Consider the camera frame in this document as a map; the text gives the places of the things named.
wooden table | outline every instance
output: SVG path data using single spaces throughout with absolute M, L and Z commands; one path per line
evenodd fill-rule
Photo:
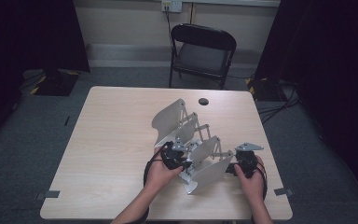
M 209 124 L 222 149 L 234 151 L 244 142 L 257 144 L 266 166 L 266 205 L 275 220 L 291 218 L 269 142 L 247 91 L 204 91 L 94 87 L 90 90 L 74 132 L 49 190 L 58 198 L 46 198 L 45 219 L 113 219 L 143 187 L 147 161 L 158 137 L 153 117 L 182 98 L 187 113 L 196 112 L 200 125 Z M 207 98 L 208 105 L 200 105 Z M 152 202 L 149 220 L 241 220 L 251 212 L 238 178 L 224 178 L 196 195 L 187 195 L 178 177 Z

chair seat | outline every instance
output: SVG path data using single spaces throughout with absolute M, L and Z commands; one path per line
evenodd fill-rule
M 227 50 L 184 44 L 174 61 L 174 67 L 221 77 L 225 74 L 228 55 Z

black controller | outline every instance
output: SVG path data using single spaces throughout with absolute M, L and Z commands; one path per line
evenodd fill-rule
M 168 169 L 174 170 L 179 166 L 182 166 L 183 170 L 185 170 L 191 165 L 192 161 L 187 161 L 186 158 L 183 158 L 185 152 L 172 149 L 173 142 L 167 142 L 164 146 L 166 146 L 166 148 L 163 148 L 160 151 L 160 155 Z
M 228 168 L 226 169 L 226 173 L 234 174 L 237 176 L 235 172 L 234 165 L 238 164 L 245 174 L 246 178 L 252 178 L 256 167 L 257 167 L 257 157 L 253 151 L 238 151 L 235 155 L 237 158 L 237 163 L 230 163 Z

forearm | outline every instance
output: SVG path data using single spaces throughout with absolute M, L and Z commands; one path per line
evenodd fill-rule
M 255 224 L 272 224 L 269 211 L 263 201 L 250 203 Z
M 145 189 L 112 221 L 112 224 L 129 223 L 141 218 L 158 195 L 158 190 Z

person's right hand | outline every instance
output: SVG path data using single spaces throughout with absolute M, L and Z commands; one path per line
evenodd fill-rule
M 256 156 L 259 163 L 264 166 L 263 161 L 260 157 Z M 260 164 L 257 164 L 257 167 L 265 172 L 263 167 Z M 243 193 L 245 194 L 246 199 L 249 203 L 260 203 L 264 201 L 263 199 L 263 189 L 264 189 L 264 180 L 263 176 L 259 172 L 255 172 L 252 178 L 246 178 L 242 169 L 238 164 L 234 165 L 235 172 L 237 173 L 238 179 L 241 182 L 241 188 Z

